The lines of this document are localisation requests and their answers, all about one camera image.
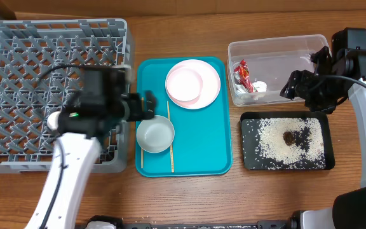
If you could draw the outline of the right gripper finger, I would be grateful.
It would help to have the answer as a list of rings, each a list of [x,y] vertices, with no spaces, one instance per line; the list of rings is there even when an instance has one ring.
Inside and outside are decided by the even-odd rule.
[[[295,89],[294,89],[294,82],[287,81],[285,86],[280,91],[280,96],[286,99],[294,99],[295,98]]]
[[[332,65],[330,48],[324,46],[318,52],[310,55],[310,60],[314,63],[316,69],[329,69]]]

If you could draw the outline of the wooden chopstick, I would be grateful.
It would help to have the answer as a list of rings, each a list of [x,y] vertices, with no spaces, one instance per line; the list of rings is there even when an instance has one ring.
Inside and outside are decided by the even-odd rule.
[[[144,109],[144,98],[142,97],[141,98],[141,105],[142,105],[142,110]],[[144,168],[144,149],[141,147],[141,150],[140,150],[140,159],[141,159],[141,164],[140,164],[140,167],[141,169]]]
[[[168,120],[171,122],[171,117],[170,117],[170,105],[169,105],[169,101],[166,102],[166,108],[167,108],[167,117]],[[174,131],[173,131],[173,139],[172,139],[172,143],[170,145],[170,163],[171,163],[171,172],[174,173],[175,169],[174,169],[174,158],[173,158],[173,140],[174,140]]]

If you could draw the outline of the grey round bowl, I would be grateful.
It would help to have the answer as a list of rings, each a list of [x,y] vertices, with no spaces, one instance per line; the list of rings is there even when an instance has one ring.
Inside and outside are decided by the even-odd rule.
[[[175,129],[171,121],[160,115],[143,120],[136,130],[138,145],[146,152],[161,153],[168,149],[174,140]]]

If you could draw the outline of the white napkin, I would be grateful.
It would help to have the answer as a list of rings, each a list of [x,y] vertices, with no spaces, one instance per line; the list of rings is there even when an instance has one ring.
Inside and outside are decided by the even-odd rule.
[[[236,85],[236,89],[241,94],[249,93],[247,91],[247,89],[240,82],[240,75],[237,72],[237,67],[238,66],[236,66],[235,69],[234,69],[234,82],[235,82],[235,85]],[[255,88],[253,93],[266,92],[267,91],[267,84],[265,82],[263,82],[263,81],[252,81],[251,77],[250,77],[250,81],[251,81],[251,83],[253,84],[253,86]]]

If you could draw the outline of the small pink bowl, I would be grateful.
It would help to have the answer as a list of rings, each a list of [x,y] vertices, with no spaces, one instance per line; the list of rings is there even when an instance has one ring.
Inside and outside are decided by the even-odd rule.
[[[200,96],[203,80],[197,71],[189,67],[178,67],[168,73],[165,86],[171,98],[189,102]]]

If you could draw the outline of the red snack wrapper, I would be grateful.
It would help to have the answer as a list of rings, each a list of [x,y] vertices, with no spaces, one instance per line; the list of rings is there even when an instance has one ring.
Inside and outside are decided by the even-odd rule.
[[[247,63],[243,59],[239,66],[237,67],[237,72],[240,75],[240,82],[241,84],[247,89],[248,92],[254,92],[254,86],[250,81],[250,73],[247,66]]]

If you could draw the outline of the white rice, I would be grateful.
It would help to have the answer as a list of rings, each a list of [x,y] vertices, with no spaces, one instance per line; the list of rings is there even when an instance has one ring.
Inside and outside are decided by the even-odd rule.
[[[287,146],[283,133],[294,134]],[[248,170],[320,170],[325,145],[316,118],[260,118],[241,122],[243,162]]]

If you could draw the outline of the brown food scrap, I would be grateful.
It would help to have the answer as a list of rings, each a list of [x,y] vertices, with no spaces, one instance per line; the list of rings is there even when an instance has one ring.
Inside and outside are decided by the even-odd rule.
[[[292,132],[286,131],[283,133],[283,140],[287,146],[295,144],[295,137]]]

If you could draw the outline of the white paper cup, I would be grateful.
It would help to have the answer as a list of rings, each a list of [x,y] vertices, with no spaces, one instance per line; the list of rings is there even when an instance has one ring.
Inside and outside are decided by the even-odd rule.
[[[50,130],[56,131],[58,129],[58,118],[60,116],[60,111],[55,111],[50,114],[47,118],[47,126]]]

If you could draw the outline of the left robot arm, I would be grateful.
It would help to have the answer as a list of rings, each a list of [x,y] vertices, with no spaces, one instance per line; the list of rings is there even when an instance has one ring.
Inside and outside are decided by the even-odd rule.
[[[46,122],[57,133],[50,170],[28,228],[74,228],[88,177],[109,132],[154,118],[156,98],[129,93],[131,66],[82,65],[83,87]]]

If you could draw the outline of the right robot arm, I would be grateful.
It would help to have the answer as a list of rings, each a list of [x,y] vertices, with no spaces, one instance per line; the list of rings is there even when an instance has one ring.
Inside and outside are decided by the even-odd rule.
[[[366,30],[347,27],[332,36],[332,46],[311,55],[316,65],[291,73],[280,95],[300,97],[310,111],[332,113],[350,100],[356,115],[362,153],[360,189],[339,195],[333,206],[299,211],[289,228],[366,228]]]

